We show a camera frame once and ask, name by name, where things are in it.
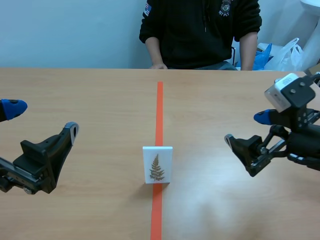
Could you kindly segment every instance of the orange stripe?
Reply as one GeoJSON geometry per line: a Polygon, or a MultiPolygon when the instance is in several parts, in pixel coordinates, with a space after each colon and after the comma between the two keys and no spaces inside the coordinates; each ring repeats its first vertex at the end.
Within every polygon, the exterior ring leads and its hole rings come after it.
{"type": "MultiPolygon", "coordinates": [[[[155,145],[164,143],[164,83],[158,82],[156,93],[155,145]]],[[[162,240],[162,184],[153,185],[150,240],[162,240]]]]}
{"type": "Polygon", "coordinates": [[[158,82],[156,93],[155,145],[164,144],[164,83],[158,82]]]}

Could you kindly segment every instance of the white wall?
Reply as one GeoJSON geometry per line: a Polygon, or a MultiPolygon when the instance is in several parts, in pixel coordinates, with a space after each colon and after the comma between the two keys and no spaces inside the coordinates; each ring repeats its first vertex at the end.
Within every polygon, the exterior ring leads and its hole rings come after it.
{"type": "MultiPolygon", "coordinates": [[[[305,45],[317,19],[304,12],[300,0],[259,3],[259,42],[284,45],[299,37],[305,45]]],[[[0,0],[0,67],[147,68],[151,62],[138,39],[145,4],[0,0]]]]}
{"type": "Polygon", "coordinates": [[[314,31],[318,18],[307,13],[300,0],[259,0],[262,28],[259,42],[285,45],[300,38],[303,48],[314,31]]]}

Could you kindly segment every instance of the sleeve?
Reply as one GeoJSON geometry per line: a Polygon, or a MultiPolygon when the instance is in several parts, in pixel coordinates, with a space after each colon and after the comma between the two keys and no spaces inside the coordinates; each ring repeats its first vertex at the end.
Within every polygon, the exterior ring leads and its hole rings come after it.
{"type": "Polygon", "coordinates": [[[262,25],[258,0],[239,0],[233,21],[233,35],[236,42],[249,33],[258,33],[262,25]]]}
{"type": "Polygon", "coordinates": [[[142,24],[139,39],[146,43],[146,40],[155,37],[161,40],[165,28],[165,0],[147,0],[142,14],[142,24]]]}

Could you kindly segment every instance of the patch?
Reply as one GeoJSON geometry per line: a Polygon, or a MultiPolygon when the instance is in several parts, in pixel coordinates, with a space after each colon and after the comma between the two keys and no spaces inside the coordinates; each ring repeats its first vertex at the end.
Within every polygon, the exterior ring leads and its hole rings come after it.
{"type": "Polygon", "coordinates": [[[151,11],[151,8],[152,8],[152,7],[149,5],[149,3],[146,3],[146,4],[145,4],[144,14],[147,15],[147,16],[149,16],[150,11],[151,11]]]}
{"type": "Polygon", "coordinates": [[[230,8],[231,8],[231,1],[233,0],[222,0],[221,9],[219,11],[219,14],[223,17],[228,17],[230,8]]]}

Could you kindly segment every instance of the blue bag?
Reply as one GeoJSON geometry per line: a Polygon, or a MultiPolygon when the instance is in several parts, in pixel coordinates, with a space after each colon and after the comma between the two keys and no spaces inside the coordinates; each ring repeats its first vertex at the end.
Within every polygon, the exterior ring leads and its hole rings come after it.
{"type": "Polygon", "coordinates": [[[265,51],[257,51],[255,54],[253,70],[261,71],[265,69],[266,64],[269,61],[270,53],[271,53],[272,43],[265,49],[265,51]]]}

